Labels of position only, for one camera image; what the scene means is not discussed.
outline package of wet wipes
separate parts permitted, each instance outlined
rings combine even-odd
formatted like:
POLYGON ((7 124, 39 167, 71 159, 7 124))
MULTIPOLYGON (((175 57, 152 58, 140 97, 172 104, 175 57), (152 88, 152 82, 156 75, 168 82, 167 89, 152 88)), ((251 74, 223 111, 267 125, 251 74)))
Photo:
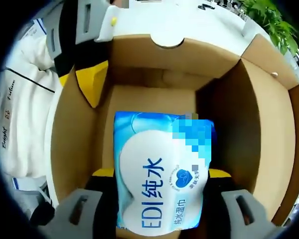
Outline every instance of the package of wet wipes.
POLYGON ((143 236, 197 227, 215 136, 196 114, 116 112, 117 226, 143 236))

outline cardboard edge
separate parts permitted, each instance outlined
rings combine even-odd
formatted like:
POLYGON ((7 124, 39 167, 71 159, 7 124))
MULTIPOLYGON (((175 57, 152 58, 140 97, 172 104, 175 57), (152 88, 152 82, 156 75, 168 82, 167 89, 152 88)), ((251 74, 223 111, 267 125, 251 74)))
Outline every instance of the cardboard edge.
POLYGON ((179 71, 118 66, 110 68, 109 75, 111 75, 111 78, 117 85, 127 83, 131 86, 188 89, 194 91, 199 90, 213 80, 210 77, 179 71))
POLYGON ((295 119, 296 150, 293 171, 285 197, 272 220, 277 226, 281 226, 287 219, 299 195, 299 85, 289 90, 289 96, 295 119))
POLYGON ((206 42, 185 38, 179 46, 165 49, 157 46, 149 34, 136 34, 113 38, 110 65, 221 78, 239 60, 240 56, 206 42))
POLYGON ((260 67, 268 74, 276 72, 278 74, 276 80, 288 90, 299 84, 299 80, 291 65, 278 49, 261 34, 257 34, 254 37, 241 57, 260 67))
POLYGON ((212 146, 217 160, 211 161, 210 168, 228 172, 238 187, 253 193, 261 152, 261 122, 256 93, 242 61, 222 79, 197 91, 196 107, 200 119, 214 121, 218 135, 217 145, 212 146))
POLYGON ((51 136, 51 172, 59 202, 77 187, 84 188, 93 173, 91 138, 96 119, 73 68, 58 101, 51 136))
POLYGON ((271 220, 284 199, 294 165, 294 113, 283 85, 253 63, 245 59, 242 62, 250 73, 258 72, 256 77, 250 77, 261 121, 261 157, 253 194, 266 208, 271 220))
POLYGON ((46 120, 46 128, 44 134, 44 163, 46 170, 46 183, 49 190, 49 196, 52 200, 53 207, 56 208, 59 205, 58 198, 56 196, 56 191, 53 183, 53 175, 52 175, 52 165, 51 165, 51 142, 52 142, 52 131, 53 131, 53 123, 54 117, 56 114, 58 102, 63 90, 63 86, 58 82, 57 88, 55 90, 48 117, 46 120))

